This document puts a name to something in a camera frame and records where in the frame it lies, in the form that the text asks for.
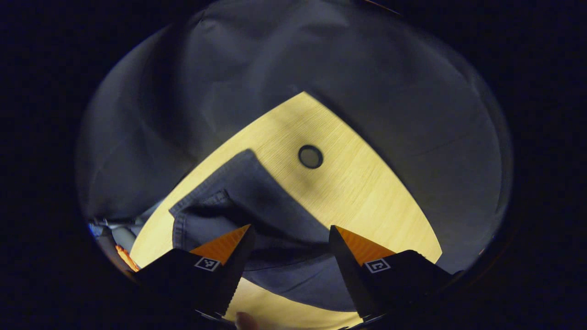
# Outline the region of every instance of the light wood surface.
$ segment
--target light wood surface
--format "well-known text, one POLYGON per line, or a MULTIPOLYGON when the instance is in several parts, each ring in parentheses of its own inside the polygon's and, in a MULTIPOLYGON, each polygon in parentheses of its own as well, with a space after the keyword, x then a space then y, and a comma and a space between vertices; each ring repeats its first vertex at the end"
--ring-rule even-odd
MULTIPOLYGON (((237 153, 252 149, 261 164, 300 205, 327 228, 339 225, 392 251, 415 250, 436 262, 440 244, 420 207, 397 176, 345 122, 307 93, 261 116, 200 163, 165 198, 130 253, 145 267, 172 249, 169 209, 237 153), (298 150, 323 154, 308 169, 298 150)), ((355 312, 334 312, 290 301, 241 279, 226 319, 248 312, 262 329, 332 329, 361 322, 355 312)))

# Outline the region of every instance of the round hole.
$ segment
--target round hole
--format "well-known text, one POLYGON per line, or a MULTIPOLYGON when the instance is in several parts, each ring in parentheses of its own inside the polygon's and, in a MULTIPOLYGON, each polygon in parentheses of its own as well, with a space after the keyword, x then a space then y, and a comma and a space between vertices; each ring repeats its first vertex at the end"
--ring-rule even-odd
POLYGON ((309 169, 317 169, 322 165, 322 153, 315 146, 306 145, 299 149, 299 161, 309 169))

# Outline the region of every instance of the denim fabric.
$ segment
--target denim fabric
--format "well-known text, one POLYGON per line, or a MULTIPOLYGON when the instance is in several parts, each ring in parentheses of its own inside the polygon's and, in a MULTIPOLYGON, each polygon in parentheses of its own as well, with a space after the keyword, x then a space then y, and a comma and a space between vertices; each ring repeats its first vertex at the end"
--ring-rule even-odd
POLYGON ((221 166, 170 209, 173 247, 192 250, 252 224, 255 248, 243 277, 311 306, 354 311, 328 229, 300 206, 246 150, 221 166))

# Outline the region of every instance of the orange object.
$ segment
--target orange object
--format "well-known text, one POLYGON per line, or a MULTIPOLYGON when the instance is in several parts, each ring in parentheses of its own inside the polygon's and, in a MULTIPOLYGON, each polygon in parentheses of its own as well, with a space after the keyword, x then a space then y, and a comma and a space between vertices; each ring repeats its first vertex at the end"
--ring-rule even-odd
POLYGON ((129 252, 123 249, 120 245, 116 246, 116 251, 118 251, 118 255, 122 260, 126 262, 126 264, 132 269, 133 271, 139 271, 139 266, 134 263, 134 261, 130 258, 129 252))
POLYGON ((213 241, 191 250, 190 253, 218 260, 222 265, 225 265, 250 226, 251 225, 248 224, 237 230, 231 231, 228 234, 224 234, 213 241))
POLYGON ((362 267, 364 263, 381 259, 395 254, 392 250, 382 247, 381 245, 359 236, 352 231, 334 226, 340 233, 340 236, 345 241, 346 246, 349 247, 350 252, 353 253, 355 260, 362 267))

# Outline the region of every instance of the wooden table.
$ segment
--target wooden table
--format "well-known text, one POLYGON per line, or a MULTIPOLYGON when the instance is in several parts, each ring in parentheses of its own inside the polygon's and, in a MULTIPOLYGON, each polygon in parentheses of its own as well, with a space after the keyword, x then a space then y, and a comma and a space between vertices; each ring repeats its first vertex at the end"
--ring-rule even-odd
MULTIPOLYGON (((426 217, 389 166, 345 122, 307 93, 267 112, 200 163, 149 218, 130 253, 145 267, 170 249, 168 210, 237 153, 252 149, 275 180, 324 226, 338 225, 395 252, 415 250, 436 262, 442 251, 426 217), (323 154, 317 169, 298 160, 310 144, 323 154)), ((253 315, 262 329, 332 329, 361 322, 290 301, 241 279, 225 318, 253 315)))

